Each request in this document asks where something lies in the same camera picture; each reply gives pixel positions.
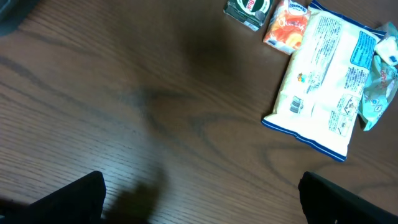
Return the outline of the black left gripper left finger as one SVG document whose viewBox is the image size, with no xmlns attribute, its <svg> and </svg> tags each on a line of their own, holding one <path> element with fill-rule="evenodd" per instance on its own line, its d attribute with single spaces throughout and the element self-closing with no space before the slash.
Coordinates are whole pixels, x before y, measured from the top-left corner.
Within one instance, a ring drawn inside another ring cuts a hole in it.
<svg viewBox="0 0 398 224">
<path fill-rule="evenodd" d="M 105 196 L 103 174 L 93 171 L 26 207 L 3 214 L 1 223 L 101 223 Z"/>
</svg>

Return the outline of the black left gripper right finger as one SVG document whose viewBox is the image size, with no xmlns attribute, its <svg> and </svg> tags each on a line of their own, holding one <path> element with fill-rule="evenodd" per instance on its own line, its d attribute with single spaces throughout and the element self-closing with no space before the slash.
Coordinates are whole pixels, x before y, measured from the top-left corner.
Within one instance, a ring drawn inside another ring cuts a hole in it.
<svg viewBox="0 0 398 224">
<path fill-rule="evenodd" d="M 313 172 L 303 174 L 298 189 L 308 224 L 397 224 L 396 215 Z"/>
</svg>

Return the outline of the cream wipes pack blue edges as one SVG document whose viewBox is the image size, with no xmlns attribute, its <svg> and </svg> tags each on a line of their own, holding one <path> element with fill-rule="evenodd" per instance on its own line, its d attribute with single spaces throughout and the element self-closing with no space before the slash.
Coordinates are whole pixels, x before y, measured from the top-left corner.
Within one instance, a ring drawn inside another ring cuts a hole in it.
<svg viewBox="0 0 398 224">
<path fill-rule="evenodd" d="M 264 126 L 343 162 L 376 45 L 385 32 L 313 0 L 301 47 L 293 53 Z"/>
</svg>

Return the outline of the green soft wipes pack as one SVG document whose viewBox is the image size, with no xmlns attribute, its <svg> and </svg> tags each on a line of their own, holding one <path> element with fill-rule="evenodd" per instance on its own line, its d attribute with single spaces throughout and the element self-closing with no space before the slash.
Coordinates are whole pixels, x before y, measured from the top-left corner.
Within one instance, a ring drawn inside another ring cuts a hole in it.
<svg viewBox="0 0 398 224">
<path fill-rule="evenodd" d="M 397 92 L 397 69 L 375 55 L 363 89 L 359 115 L 369 131 L 381 118 Z"/>
</svg>

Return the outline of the orange tissue pack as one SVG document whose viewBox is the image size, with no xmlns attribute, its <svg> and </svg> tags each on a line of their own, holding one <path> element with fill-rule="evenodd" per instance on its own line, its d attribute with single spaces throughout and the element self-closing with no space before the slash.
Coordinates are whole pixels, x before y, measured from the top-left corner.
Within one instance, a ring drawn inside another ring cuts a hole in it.
<svg viewBox="0 0 398 224">
<path fill-rule="evenodd" d="M 292 55 L 301 46 L 311 12 L 292 0 L 281 0 L 277 5 L 263 42 Z"/>
</svg>

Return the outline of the black healing ointment box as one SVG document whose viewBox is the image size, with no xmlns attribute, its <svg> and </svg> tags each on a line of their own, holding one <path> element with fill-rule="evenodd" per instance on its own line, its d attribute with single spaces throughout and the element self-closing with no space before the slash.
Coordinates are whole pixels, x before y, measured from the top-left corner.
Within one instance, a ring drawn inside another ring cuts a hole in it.
<svg viewBox="0 0 398 224">
<path fill-rule="evenodd" d="M 228 0 L 223 12 L 256 32 L 264 25 L 273 2 L 273 0 Z"/>
</svg>

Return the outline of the teal white Kleenex tissue pack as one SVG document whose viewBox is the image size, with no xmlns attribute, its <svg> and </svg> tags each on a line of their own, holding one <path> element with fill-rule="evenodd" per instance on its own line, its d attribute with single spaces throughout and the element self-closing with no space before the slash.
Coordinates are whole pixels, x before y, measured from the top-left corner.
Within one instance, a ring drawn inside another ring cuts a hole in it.
<svg viewBox="0 0 398 224">
<path fill-rule="evenodd" d="M 392 22 L 380 26 L 378 30 L 385 31 L 384 38 L 376 45 L 376 53 L 388 65 L 397 65 L 397 28 Z"/>
</svg>

